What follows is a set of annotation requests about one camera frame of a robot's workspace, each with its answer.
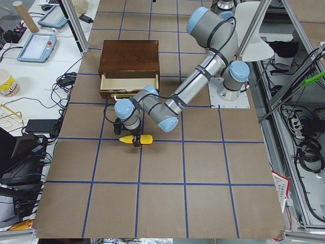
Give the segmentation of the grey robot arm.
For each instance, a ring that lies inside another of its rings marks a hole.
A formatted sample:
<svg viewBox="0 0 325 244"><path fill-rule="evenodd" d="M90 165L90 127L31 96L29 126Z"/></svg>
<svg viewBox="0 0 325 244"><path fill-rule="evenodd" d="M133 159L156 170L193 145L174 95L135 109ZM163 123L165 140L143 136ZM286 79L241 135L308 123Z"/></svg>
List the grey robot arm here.
<svg viewBox="0 0 325 244"><path fill-rule="evenodd" d="M248 65L234 60L238 49L238 15L227 19L205 7L196 9L186 26L187 32L206 49L204 60L166 99L159 101L160 95L148 85L127 99L120 99L114 105L116 120L114 133L122 131L131 134L130 143L135 147L153 142L152 136L141 135L142 122L139 113L147 113L164 132L172 131L178 125L178 115L188 103L219 73L226 91L239 93L250 74Z"/></svg>

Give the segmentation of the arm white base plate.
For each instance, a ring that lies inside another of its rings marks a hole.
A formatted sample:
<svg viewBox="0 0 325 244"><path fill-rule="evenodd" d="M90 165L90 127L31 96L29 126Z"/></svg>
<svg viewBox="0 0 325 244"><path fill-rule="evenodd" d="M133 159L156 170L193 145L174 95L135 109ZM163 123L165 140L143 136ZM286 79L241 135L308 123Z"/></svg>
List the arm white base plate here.
<svg viewBox="0 0 325 244"><path fill-rule="evenodd" d="M223 86L223 81L223 78L214 77L208 83L211 107L249 109L249 99L244 85L238 91L230 91Z"/></svg>

